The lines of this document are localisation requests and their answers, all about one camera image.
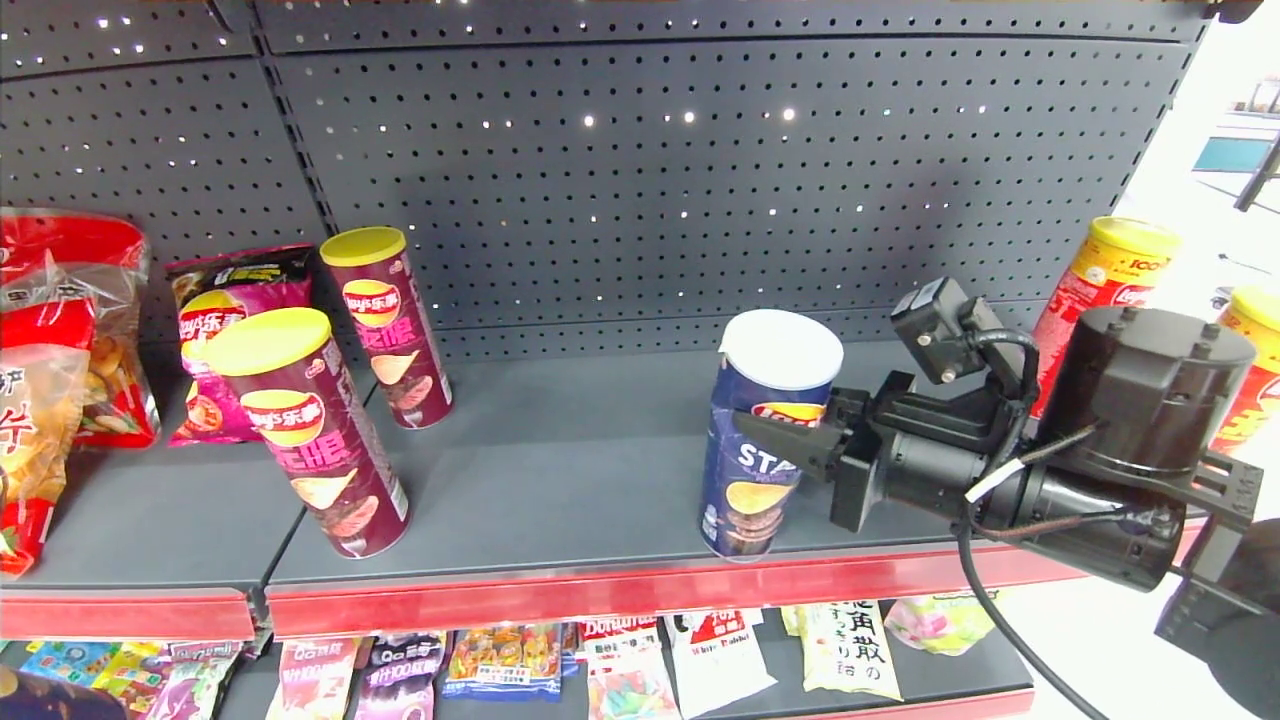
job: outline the yellow lid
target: yellow lid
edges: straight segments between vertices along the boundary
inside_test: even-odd
[[[1121,250],[1164,258],[1172,258],[1183,246],[1183,238],[1172,231],[1132,218],[1094,218],[1089,234]]]
[[[1256,284],[1231,291],[1231,311],[1248,315],[1260,325],[1280,332],[1280,295]]]
[[[320,310],[269,310],[214,336],[205,346],[205,363],[219,375],[259,375],[302,360],[332,336],[329,316]]]
[[[404,233],[396,228],[356,228],[326,240],[320,258],[335,268],[360,268],[394,256],[404,245]]]

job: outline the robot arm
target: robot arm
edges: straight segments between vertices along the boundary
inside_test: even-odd
[[[1089,310],[1024,450],[1038,392],[1030,338],[950,278],[913,291],[890,320],[933,383],[988,370],[986,383],[943,401],[895,370],[874,396],[836,388],[818,428],[745,413],[737,427],[832,482],[831,520],[850,532],[888,500],[1138,591],[1178,573],[1156,633],[1206,661],[1245,708],[1280,717],[1280,520],[1252,523],[1261,469],[1206,450],[1253,346],[1164,310]],[[1189,507],[1208,519],[1174,568]]]

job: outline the pegboard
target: pegboard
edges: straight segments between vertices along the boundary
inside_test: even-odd
[[[247,26],[227,17],[239,15],[214,3],[0,3],[3,78],[253,54]]]
[[[146,233],[143,342],[177,338],[165,263],[325,237],[253,59],[35,77],[0,91],[0,202],[110,214]]]
[[[285,55],[342,228],[408,231],[438,328],[1052,287],[1185,45],[929,37]]]
[[[1192,42],[1203,3],[294,0],[259,4],[274,53],[732,37],[1023,35]]]

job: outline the red chip can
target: red chip can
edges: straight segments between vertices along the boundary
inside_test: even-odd
[[[289,484],[346,557],[376,555],[404,534],[408,498],[356,396],[329,316],[268,310],[205,346]]]
[[[1107,217],[1089,223],[1088,237],[1062,273],[1032,333],[1041,350],[1037,373],[1041,395],[1032,406],[1032,418],[1038,419],[1048,405],[1080,314],[1106,305],[1146,305],[1181,243],[1172,232],[1142,220]]]
[[[1235,288],[1217,322],[1258,348],[1226,421],[1210,443],[1211,450],[1233,455],[1280,410],[1280,295],[1256,286]]]
[[[401,425],[434,425],[453,409],[453,388],[440,365],[422,297],[396,228],[357,228],[320,246],[342,300],[369,352],[378,384]]]

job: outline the stax chip can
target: stax chip can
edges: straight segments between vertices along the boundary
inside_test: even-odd
[[[357,228],[320,246],[351,313],[360,342],[392,416],[416,429],[434,425],[453,409],[453,388],[413,282],[404,233],[396,228]]]
[[[1217,322],[1249,338],[1258,350],[1210,443],[1211,450],[1233,455],[1280,409],[1280,295],[1253,286],[1236,288]]]
[[[751,310],[724,325],[699,519],[717,555],[751,560],[768,552],[801,474],[739,432],[733,413],[817,427],[844,356],[835,333],[795,313]]]
[[[1089,223],[1088,237],[1062,273],[1032,333],[1041,350],[1037,373],[1041,395],[1032,406],[1032,418],[1038,419],[1048,405],[1080,314],[1106,305],[1146,305],[1180,247],[1181,238],[1176,234],[1142,220],[1107,217]]]
[[[205,361],[239,398],[339,555],[369,557],[404,534],[408,500],[324,313],[250,315],[209,341]]]

